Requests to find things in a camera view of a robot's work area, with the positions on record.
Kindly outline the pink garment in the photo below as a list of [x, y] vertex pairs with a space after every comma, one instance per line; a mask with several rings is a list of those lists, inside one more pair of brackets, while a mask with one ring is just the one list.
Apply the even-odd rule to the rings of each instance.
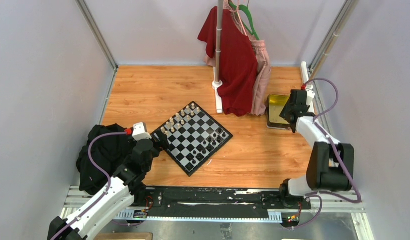
[[266, 111], [266, 106], [264, 104], [264, 96], [270, 82], [271, 77], [271, 61], [269, 54], [266, 49], [266, 44], [264, 40], [256, 40], [252, 35], [248, 33], [247, 30], [242, 26], [241, 21], [238, 18], [239, 12], [232, 10], [229, 5], [229, 0], [223, 1], [223, 10], [229, 10], [231, 12], [232, 19], [240, 30], [242, 34], [249, 38], [252, 49], [255, 53], [257, 60], [257, 74], [256, 80], [253, 87], [253, 99], [252, 108], [248, 113], [250, 115], [260, 116]]

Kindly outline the green hanger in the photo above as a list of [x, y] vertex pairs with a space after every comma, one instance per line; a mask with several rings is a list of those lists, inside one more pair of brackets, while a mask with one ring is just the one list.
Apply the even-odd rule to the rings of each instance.
[[230, 7], [232, 8], [233, 11], [237, 11], [237, 12], [241, 12], [245, 15], [248, 23], [245, 23], [242, 20], [242, 17], [240, 16], [240, 13], [238, 14], [238, 18], [241, 22], [241, 25], [244, 27], [244, 29], [251, 35], [253, 36], [257, 41], [260, 40], [259, 35], [257, 33], [257, 31], [255, 30], [254, 27], [254, 21], [253, 21], [253, 17], [252, 14], [248, 8], [248, 5], [244, 5], [244, 4], [235, 4], [233, 3], [232, 0], [228, 1], [228, 4], [230, 5]]

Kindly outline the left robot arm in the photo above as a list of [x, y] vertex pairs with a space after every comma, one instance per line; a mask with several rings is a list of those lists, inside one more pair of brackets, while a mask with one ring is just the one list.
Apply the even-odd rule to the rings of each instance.
[[67, 218], [56, 217], [49, 225], [49, 240], [93, 240], [100, 231], [130, 205], [142, 206], [146, 201], [146, 185], [143, 184], [152, 169], [154, 158], [169, 148], [168, 131], [157, 130], [150, 134], [144, 122], [119, 132], [131, 136], [136, 145], [131, 155], [110, 175], [92, 157], [93, 145], [101, 138], [114, 136], [105, 133], [94, 138], [88, 147], [88, 157], [107, 178], [107, 183], [87, 203]]

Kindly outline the black cloth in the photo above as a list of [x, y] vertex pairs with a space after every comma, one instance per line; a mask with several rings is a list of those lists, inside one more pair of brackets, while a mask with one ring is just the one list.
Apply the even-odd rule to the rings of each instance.
[[[79, 190], [93, 196], [108, 182], [106, 176], [90, 161], [88, 149], [91, 142], [98, 136], [108, 133], [123, 132], [125, 129], [118, 125], [95, 125], [87, 136], [86, 145], [82, 147], [76, 168], [80, 173]], [[91, 148], [94, 162], [110, 176], [133, 151], [136, 141], [129, 135], [106, 136], [97, 140]]]

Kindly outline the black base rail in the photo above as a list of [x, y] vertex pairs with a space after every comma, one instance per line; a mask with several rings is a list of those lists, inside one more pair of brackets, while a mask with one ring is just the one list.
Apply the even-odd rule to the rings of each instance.
[[277, 188], [152, 186], [132, 207], [147, 210], [149, 219], [277, 221], [271, 211], [286, 220], [288, 214], [310, 210], [311, 203], [303, 197], [286, 196]]

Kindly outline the yellow tray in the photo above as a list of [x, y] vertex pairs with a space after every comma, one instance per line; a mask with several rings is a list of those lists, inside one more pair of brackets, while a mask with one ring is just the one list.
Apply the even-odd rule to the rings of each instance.
[[290, 124], [280, 117], [288, 102], [288, 95], [269, 94], [267, 97], [266, 126], [269, 129], [290, 130]]

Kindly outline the red shirt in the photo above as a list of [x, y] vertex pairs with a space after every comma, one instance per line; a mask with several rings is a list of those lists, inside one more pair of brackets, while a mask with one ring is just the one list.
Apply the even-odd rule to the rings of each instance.
[[222, 86], [217, 92], [223, 112], [244, 116], [252, 109], [258, 63], [249, 38], [237, 28], [228, 9], [222, 13], [220, 50]]

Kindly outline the white rack base foot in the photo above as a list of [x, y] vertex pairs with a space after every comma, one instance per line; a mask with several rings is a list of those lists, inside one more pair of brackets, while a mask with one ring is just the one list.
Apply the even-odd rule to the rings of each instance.
[[214, 95], [215, 95], [215, 108], [218, 114], [223, 113], [223, 102], [222, 102], [222, 98], [220, 97], [218, 93], [218, 88], [221, 87], [222, 85], [223, 83], [220, 80], [217, 81], [217, 69], [214, 67], [212, 88], [214, 90]]

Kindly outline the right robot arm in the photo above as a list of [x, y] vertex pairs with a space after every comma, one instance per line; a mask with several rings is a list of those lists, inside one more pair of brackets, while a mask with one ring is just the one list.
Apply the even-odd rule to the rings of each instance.
[[293, 133], [299, 133], [312, 147], [306, 174], [286, 179], [280, 185], [279, 204], [291, 209], [311, 194], [335, 194], [353, 188], [355, 149], [332, 137], [315, 118], [305, 89], [293, 89], [280, 113]]

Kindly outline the black and white chessboard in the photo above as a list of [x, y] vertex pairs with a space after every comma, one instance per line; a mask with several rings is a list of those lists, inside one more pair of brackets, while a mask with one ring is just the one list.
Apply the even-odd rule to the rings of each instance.
[[195, 101], [176, 112], [151, 135], [167, 134], [166, 153], [191, 177], [232, 138], [233, 134]]

